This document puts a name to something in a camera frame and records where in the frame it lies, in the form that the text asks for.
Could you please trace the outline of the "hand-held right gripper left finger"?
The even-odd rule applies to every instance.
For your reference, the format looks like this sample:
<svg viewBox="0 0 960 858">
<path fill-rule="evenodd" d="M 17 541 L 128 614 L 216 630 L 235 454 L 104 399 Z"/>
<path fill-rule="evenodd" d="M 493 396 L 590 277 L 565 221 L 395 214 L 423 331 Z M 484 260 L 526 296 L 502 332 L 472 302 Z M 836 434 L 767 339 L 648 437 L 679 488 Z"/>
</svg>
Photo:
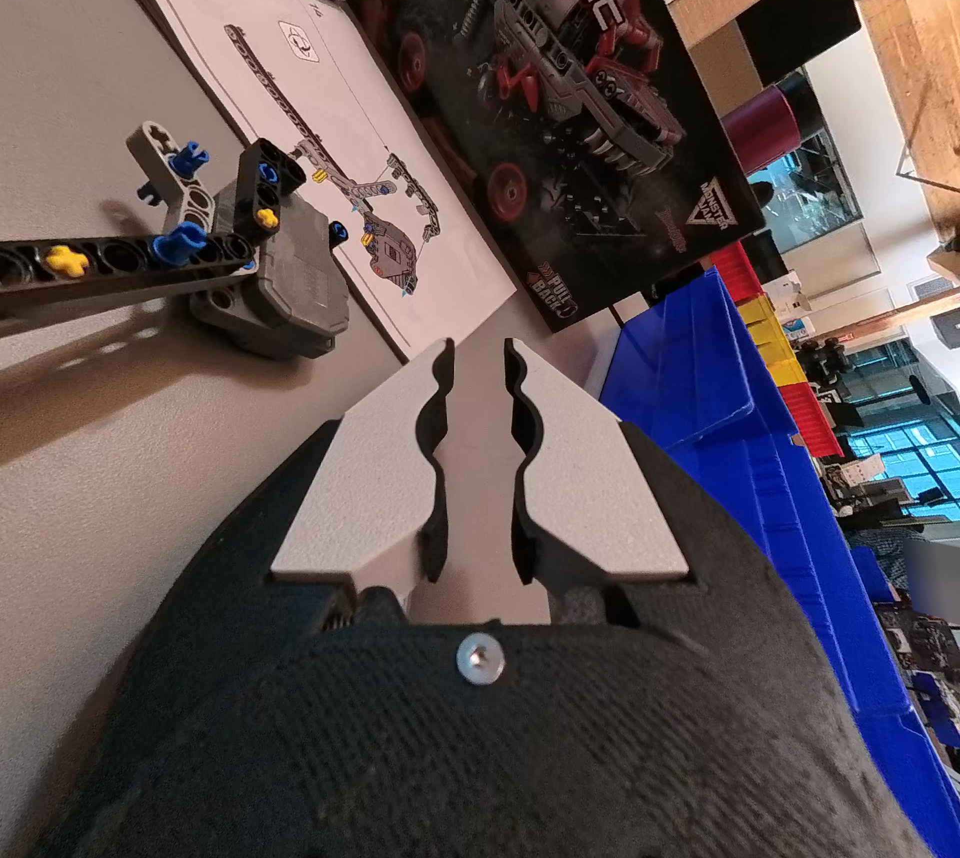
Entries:
<svg viewBox="0 0 960 858">
<path fill-rule="evenodd" d="M 447 561 L 436 452 L 449 432 L 455 344 L 438 340 L 342 417 L 271 565 L 277 580 L 390 590 L 403 610 Z"/>
</svg>

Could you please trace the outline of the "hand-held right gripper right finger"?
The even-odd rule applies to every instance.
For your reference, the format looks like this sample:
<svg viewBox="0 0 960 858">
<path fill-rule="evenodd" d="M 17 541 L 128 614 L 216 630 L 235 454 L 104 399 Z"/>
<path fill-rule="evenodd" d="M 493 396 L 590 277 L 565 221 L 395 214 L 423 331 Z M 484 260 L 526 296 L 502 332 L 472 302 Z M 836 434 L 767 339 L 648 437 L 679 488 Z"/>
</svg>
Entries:
<svg viewBox="0 0 960 858">
<path fill-rule="evenodd" d="M 523 457 L 511 554 L 523 583 L 614 585 L 690 573 L 621 422 L 517 338 L 504 342 Z"/>
</svg>

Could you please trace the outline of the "grey black toy brick assembly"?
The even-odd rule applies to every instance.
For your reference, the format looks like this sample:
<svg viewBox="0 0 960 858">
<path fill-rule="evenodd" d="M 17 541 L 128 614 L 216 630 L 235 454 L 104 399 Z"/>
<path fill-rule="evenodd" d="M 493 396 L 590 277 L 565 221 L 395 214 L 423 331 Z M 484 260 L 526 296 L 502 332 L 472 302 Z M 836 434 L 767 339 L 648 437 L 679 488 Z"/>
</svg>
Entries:
<svg viewBox="0 0 960 858">
<path fill-rule="evenodd" d="M 161 233 L 3 240 L 3 337 L 186 296 L 198 321 L 258 357 L 334 349 L 350 313 L 333 252 L 349 234 L 300 195 L 306 174 L 291 155 L 257 139 L 213 193 L 197 143 L 145 121 L 126 147 L 145 176 L 138 197 L 166 209 Z"/>
</svg>

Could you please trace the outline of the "large blue storage bin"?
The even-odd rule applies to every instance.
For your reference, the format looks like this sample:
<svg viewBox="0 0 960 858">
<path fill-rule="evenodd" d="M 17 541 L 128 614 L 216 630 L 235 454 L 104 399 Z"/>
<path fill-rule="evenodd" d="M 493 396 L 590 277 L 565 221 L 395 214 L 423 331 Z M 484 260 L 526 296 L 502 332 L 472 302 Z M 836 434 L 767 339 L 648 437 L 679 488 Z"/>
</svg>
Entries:
<svg viewBox="0 0 960 858">
<path fill-rule="evenodd" d="M 622 329 L 599 400 L 697 480 L 767 556 L 858 720 L 914 714 L 812 458 L 715 271 Z"/>
<path fill-rule="evenodd" d="M 877 769 L 931 853 L 959 855 L 959 798 L 914 710 L 853 714 Z"/>
</svg>

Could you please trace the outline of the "red storage bin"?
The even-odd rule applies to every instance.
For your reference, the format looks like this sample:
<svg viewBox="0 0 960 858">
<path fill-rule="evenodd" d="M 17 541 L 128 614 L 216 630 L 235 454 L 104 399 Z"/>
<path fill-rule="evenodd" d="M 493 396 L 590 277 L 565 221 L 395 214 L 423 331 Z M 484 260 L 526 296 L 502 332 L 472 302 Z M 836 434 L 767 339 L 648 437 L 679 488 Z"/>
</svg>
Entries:
<svg viewBox="0 0 960 858">
<path fill-rule="evenodd" d="M 765 295 L 762 283 L 741 242 L 729 244 L 709 257 L 736 305 Z"/>
<path fill-rule="evenodd" d="M 788 408 L 803 445 L 811 456 L 831 458 L 842 456 L 843 449 L 838 442 L 829 417 L 813 388 L 807 383 L 786 384 L 777 387 Z"/>
</svg>

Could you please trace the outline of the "row of yellow storage bins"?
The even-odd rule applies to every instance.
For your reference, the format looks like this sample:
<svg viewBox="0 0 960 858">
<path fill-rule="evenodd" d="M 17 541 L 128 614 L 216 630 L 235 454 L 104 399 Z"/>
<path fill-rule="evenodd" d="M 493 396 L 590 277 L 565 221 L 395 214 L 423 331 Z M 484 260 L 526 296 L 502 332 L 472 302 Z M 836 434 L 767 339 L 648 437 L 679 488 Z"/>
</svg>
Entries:
<svg viewBox="0 0 960 858">
<path fill-rule="evenodd" d="M 765 294 L 756 296 L 738 304 L 737 309 L 774 384 L 807 384 L 808 378 L 769 298 Z"/>
</svg>

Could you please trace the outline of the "small white boxes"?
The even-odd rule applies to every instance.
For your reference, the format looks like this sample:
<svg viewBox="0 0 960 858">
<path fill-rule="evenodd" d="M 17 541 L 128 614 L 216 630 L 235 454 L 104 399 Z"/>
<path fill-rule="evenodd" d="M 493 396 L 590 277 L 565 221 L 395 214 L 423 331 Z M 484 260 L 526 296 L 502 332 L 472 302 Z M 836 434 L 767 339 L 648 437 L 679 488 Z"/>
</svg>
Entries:
<svg viewBox="0 0 960 858">
<path fill-rule="evenodd" d="M 762 285 L 774 315 L 787 338 L 792 342 L 812 339 L 816 329 L 810 317 L 810 300 L 803 291 L 802 282 L 795 270 L 789 270 Z"/>
</svg>

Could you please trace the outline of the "maroon tumbler with black lid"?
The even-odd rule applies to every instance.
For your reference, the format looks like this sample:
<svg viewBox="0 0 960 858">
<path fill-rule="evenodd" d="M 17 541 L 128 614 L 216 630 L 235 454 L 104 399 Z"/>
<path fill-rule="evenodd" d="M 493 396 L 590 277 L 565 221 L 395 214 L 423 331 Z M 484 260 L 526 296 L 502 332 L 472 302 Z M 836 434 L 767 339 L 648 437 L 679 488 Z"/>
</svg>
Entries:
<svg viewBox="0 0 960 858">
<path fill-rule="evenodd" d="M 794 72 L 722 117 L 721 123 L 745 176 L 795 152 L 824 127 L 809 79 Z"/>
</svg>

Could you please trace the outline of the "black toy set box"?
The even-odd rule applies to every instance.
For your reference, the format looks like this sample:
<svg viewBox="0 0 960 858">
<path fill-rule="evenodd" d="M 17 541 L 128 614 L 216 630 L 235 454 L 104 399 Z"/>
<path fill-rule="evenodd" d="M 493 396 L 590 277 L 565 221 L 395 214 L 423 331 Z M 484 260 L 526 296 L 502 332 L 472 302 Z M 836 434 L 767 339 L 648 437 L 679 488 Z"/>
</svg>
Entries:
<svg viewBox="0 0 960 858">
<path fill-rule="evenodd" d="M 350 0 L 553 332 L 765 227 L 665 0 Z"/>
</svg>

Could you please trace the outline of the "white instruction booklet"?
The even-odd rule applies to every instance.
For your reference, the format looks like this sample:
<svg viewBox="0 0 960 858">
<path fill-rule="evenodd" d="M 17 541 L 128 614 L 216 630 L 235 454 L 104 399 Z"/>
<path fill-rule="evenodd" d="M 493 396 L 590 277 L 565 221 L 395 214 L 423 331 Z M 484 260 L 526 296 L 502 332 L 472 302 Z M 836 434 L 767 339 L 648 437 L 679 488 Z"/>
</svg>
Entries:
<svg viewBox="0 0 960 858">
<path fill-rule="evenodd" d="M 336 262 L 402 358 L 462 342 L 513 295 L 340 4 L 146 2 L 231 124 L 296 158 L 301 195 L 347 228 Z"/>
</svg>

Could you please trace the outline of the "black square panel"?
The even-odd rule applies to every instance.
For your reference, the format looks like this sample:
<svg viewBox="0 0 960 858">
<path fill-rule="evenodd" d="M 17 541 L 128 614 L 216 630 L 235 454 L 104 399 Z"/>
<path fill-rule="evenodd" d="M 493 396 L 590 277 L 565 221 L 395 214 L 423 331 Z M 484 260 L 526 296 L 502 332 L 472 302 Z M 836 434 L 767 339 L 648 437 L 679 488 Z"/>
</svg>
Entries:
<svg viewBox="0 0 960 858">
<path fill-rule="evenodd" d="M 855 0 L 758 0 L 735 22 L 764 87 L 861 29 Z"/>
</svg>

